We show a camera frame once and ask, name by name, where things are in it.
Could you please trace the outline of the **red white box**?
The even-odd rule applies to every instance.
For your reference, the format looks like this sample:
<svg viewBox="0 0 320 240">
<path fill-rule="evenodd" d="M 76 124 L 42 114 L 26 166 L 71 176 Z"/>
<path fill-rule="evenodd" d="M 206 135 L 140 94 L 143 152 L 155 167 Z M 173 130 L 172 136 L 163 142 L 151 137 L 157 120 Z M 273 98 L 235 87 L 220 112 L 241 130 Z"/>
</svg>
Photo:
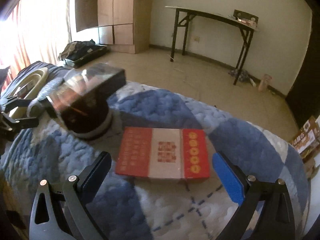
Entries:
<svg viewBox="0 0 320 240">
<path fill-rule="evenodd" d="M 159 180 L 210 177 L 206 135 L 202 129 L 126 127 L 116 174 Z"/>
</svg>

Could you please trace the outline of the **black round foam container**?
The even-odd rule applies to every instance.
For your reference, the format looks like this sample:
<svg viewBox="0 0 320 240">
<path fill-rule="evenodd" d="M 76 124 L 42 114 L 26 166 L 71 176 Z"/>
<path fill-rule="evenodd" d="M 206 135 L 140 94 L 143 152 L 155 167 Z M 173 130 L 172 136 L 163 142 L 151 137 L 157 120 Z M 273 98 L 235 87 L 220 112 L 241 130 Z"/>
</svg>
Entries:
<svg viewBox="0 0 320 240">
<path fill-rule="evenodd" d="M 58 119 L 75 137 L 94 140 L 109 129 L 112 111 L 103 98 L 81 98 L 57 112 Z"/>
</svg>

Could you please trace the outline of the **dark brown glossy box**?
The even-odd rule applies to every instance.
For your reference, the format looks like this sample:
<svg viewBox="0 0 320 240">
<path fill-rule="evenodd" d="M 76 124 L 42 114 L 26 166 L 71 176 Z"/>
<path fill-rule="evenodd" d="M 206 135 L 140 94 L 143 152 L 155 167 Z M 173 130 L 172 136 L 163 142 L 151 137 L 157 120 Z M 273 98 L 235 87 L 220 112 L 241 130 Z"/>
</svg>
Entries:
<svg viewBox="0 0 320 240">
<path fill-rule="evenodd" d="M 93 116 L 95 111 L 104 109 L 107 99 L 126 85 L 123 68 L 105 63 L 70 70 L 63 82 L 48 96 L 54 114 L 66 120 Z"/>
</svg>

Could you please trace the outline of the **cream plastic basin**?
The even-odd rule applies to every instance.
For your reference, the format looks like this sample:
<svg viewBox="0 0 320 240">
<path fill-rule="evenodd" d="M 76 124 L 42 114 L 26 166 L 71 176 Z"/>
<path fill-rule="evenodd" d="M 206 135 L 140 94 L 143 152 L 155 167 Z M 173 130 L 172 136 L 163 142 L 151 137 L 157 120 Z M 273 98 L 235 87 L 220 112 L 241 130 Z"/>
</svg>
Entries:
<svg viewBox="0 0 320 240">
<path fill-rule="evenodd" d="M 29 74 L 23 74 L 19 81 L 12 81 L 4 90 L 1 94 L 1 103 L 10 97 L 18 97 L 29 101 L 34 100 L 46 84 L 48 74 L 48 67 L 42 67 L 31 71 Z"/>
</svg>

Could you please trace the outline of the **blue patchwork quilt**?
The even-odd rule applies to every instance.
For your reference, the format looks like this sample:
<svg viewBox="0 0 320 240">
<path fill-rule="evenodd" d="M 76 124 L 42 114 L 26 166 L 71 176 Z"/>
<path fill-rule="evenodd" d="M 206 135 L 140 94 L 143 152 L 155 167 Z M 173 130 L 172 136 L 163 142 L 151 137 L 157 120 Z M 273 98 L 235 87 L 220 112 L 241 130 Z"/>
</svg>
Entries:
<svg viewBox="0 0 320 240">
<path fill-rule="evenodd" d="M 301 239 L 309 187 L 271 132 L 98 63 L 1 91 L 1 237 Z"/>
</svg>

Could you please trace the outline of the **printed cardboard box on floor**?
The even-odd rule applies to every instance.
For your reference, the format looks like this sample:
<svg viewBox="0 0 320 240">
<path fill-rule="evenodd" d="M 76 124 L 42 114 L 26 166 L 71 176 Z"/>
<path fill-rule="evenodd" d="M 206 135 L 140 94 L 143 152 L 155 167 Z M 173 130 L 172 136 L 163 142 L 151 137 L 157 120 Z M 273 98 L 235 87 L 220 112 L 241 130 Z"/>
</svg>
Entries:
<svg viewBox="0 0 320 240">
<path fill-rule="evenodd" d="M 293 146 L 302 159 L 319 146 L 319 124 L 314 116 L 306 121 L 298 133 L 289 141 L 289 144 Z"/>
</svg>

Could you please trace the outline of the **open black suitcase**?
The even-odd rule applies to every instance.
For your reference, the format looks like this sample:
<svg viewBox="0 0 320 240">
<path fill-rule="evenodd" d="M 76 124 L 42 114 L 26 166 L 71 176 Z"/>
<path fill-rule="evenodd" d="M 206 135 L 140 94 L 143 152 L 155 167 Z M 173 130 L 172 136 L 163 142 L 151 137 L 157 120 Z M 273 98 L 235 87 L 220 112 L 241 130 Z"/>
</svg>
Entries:
<svg viewBox="0 0 320 240">
<path fill-rule="evenodd" d="M 59 60 L 72 68 L 79 68 L 109 52 L 106 45 L 96 44 L 94 40 L 74 41 L 59 54 Z"/>
</svg>

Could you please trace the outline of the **window curtain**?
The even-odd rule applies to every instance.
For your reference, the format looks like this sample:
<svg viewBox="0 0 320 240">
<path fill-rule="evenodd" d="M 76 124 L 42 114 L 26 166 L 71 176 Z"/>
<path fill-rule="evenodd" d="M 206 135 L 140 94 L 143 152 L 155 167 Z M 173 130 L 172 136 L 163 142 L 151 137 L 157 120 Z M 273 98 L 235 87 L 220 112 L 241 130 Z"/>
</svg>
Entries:
<svg viewBox="0 0 320 240">
<path fill-rule="evenodd" d="M 1 68 L 7 81 L 36 61 L 59 65 L 71 41 L 69 0 L 20 0 L 1 21 Z"/>
</svg>

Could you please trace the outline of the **dark wooden door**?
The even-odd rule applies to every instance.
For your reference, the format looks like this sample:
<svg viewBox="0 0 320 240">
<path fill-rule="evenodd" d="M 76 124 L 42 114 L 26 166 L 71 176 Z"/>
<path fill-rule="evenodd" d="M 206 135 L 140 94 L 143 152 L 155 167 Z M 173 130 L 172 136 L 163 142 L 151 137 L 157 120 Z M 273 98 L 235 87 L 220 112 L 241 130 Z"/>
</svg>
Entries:
<svg viewBox="0 0 320 240">
<path fill-rule="evenodd" d="M 311 117 L 319 116 L 319 7 L 312 12 L 311 33 L 302 67 L 290 89 L 286 102 L 299 127 Z"/>
</svg>

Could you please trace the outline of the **pink bottle on floor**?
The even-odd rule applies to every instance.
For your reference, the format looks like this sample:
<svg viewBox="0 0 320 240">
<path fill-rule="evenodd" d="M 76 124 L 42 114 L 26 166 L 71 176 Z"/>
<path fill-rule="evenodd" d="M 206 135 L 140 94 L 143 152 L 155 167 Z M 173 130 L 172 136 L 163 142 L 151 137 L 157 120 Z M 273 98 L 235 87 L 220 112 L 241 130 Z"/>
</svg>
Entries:
<svg viewBox="0 0 320 240">
<path fill-rule="evenodd" d="M 268 74 L 264 74 L 263 77 L 260 80 L 259 86 L 258 86 L 258 90 L 260 92 L 264 92 L 268 89 L 268 86 L 270 84 L 270 82 L 272 81 L 272 76 L 268 75 Z"/>
</svg>

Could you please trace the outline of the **wooden wardrobe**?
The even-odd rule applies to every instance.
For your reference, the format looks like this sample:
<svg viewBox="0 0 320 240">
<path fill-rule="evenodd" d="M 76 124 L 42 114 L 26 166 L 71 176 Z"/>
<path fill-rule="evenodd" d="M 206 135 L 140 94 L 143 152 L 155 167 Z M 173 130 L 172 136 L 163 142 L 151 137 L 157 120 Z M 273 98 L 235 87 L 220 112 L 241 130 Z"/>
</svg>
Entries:
<svg viewBox="0 0 320 240">
<path fill-rule="evenodd" d="M 138 54 L 150 44 L 152 0 L 75 0 L 76 31 L 95 29 L 99 44 Z"/>
</svg>

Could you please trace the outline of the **black box on table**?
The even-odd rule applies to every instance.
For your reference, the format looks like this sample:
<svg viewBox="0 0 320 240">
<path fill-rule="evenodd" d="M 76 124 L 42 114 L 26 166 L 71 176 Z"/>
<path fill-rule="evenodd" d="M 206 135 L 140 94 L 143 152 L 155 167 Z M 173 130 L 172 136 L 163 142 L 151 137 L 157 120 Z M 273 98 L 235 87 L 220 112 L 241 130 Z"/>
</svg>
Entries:
<svg viewBox="0 0 320 240">
<path fill-rule="evenodd" d="M 249 25 L 251 27 L 257 27 L 258 25 L 259 17 L 250 13 L 235 9 L 233 12 L 233 16 L 236 20 L 242 22 L 245 25 Z"/>
</svg>

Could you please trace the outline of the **black folding table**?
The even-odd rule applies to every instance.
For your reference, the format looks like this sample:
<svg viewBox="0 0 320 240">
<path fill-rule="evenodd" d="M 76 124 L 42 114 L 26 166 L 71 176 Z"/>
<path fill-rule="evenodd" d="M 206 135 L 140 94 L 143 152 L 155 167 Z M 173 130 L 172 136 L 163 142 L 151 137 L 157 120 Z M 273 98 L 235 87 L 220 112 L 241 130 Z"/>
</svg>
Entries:
<svg viewBox="0 0 320 240">
<path fill-rule="evenodd" d="M 236 85 L 258 26 L 243 24 L 235 19 L 233 12 L 225 16 L 185 7 L 167 5 L 166 8 L 175 12 L 170 61 L 174 61 L 176 48 L 181 48 L 182 55 L 217 57 L 219 63 L 226 60 L 235 64 L 233 84 Z"/>
</svg>

